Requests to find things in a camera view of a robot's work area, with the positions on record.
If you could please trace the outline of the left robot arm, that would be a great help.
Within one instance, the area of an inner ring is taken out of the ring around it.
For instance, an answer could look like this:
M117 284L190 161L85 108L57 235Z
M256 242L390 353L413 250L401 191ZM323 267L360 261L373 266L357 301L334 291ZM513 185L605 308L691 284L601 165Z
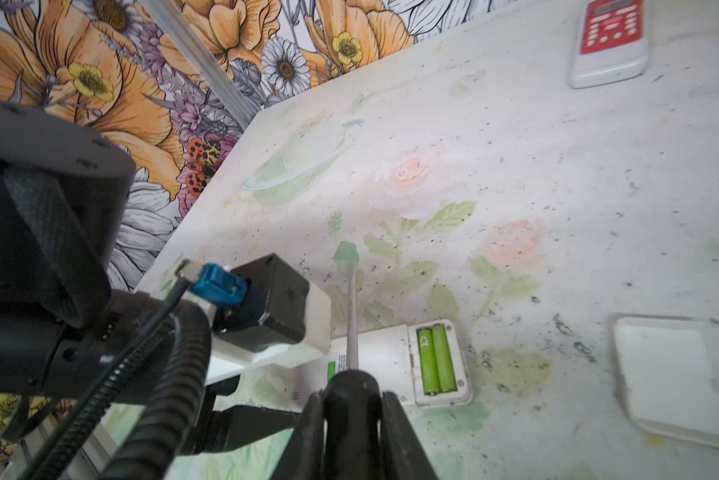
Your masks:
M0 101L1 440L81 398L157 310L105 274L136 171L101 135Z

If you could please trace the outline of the white battery cover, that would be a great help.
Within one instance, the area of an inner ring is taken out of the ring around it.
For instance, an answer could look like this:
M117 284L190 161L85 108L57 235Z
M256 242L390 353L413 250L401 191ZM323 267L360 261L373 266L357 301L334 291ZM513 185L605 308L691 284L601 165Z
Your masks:
M621 403L647 433L719 449L719 323L623 315L613 322Z

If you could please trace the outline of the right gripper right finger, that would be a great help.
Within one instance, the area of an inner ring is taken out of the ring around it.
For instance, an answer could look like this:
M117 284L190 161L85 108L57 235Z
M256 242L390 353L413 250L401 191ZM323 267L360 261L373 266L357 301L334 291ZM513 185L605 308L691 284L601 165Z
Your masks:
M385 479L437 480L399 397L391 391L381 396L381 469Z

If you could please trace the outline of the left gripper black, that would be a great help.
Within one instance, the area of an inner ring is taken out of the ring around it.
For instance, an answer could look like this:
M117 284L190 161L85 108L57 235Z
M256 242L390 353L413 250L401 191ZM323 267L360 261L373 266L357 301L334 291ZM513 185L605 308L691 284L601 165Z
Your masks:
M145 293L115 290L106 316L84 333L68 335L57 348L53 358L53 396L81 399L157 309L157 300ZM116 403L147 403L168 363L174 339L175 330L170 327L131 379L116 389ZM236 393L240 381L241 376L234 375L211 380L204 387L199 413L179 456L232 452L297 425L301 416L298 412L249 405L215 410L216 400Z

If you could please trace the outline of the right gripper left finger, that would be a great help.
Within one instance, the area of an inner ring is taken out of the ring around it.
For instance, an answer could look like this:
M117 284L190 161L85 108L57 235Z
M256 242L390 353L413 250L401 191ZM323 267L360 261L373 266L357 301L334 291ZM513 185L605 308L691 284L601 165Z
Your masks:
M283 451L271 480L321 479L325 449L325 395L313 393Z

